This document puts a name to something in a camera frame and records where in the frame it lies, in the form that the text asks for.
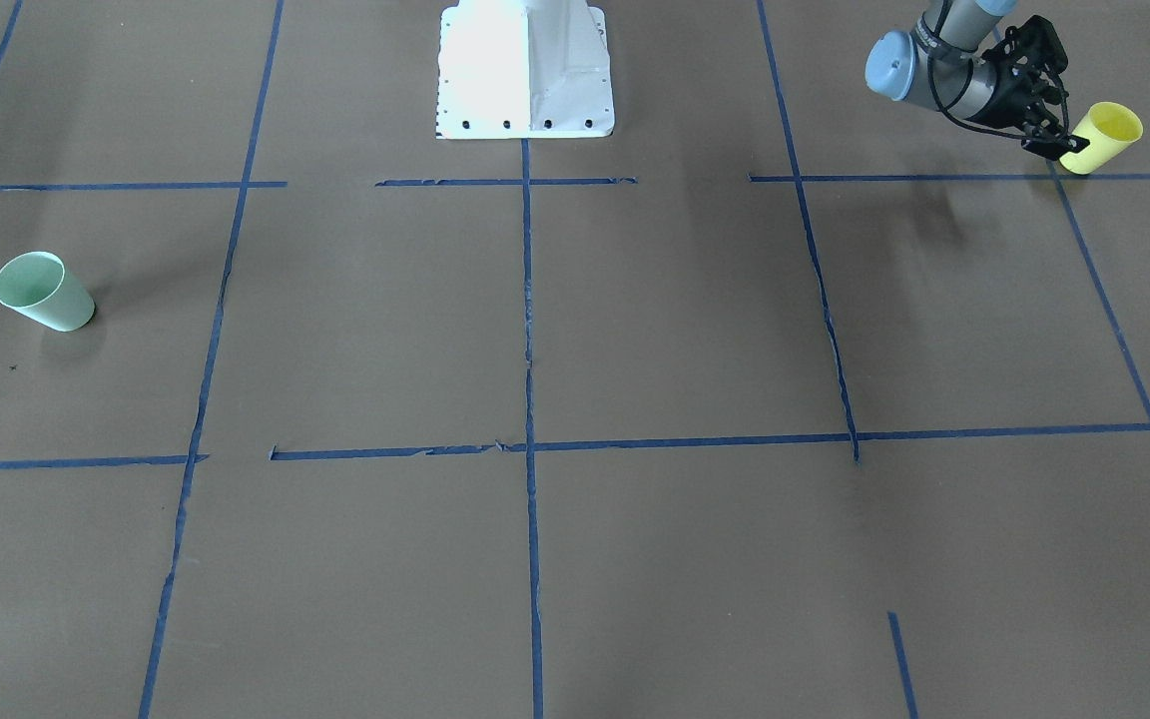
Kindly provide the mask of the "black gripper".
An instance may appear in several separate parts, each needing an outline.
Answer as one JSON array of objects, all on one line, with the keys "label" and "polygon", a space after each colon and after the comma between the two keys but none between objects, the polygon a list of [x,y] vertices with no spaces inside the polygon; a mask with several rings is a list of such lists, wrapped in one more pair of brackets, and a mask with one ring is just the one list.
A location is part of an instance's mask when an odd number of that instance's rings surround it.
[{"label": "black gripper", "polygon": [[1050,20],[1032,15],[1022,26],[1009,26],[1002,41],[981,56],[994,72],[994,87],[981,110],[969,117],[977,127],[1017,129],[1022,150],[1050,161],[1080,154],[1089,138],[1067,131],[1066,86],[1061,74],[1070,59]]}]

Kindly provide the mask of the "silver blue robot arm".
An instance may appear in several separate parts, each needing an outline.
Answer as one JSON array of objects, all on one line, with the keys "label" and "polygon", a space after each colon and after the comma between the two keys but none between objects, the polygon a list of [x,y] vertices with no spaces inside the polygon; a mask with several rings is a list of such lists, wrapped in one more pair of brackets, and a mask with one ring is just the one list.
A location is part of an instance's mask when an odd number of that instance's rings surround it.
[{"label": "silver blue robot arm", "polygon": [[1071,128],[1061,81],[1070,60],[1053,23],[1032,15],[981,49],[1014,9],[1013,1],[931,1],[908,31],[872,46],[866,84],[1046,160],[1080,154],[1091,141]]}]

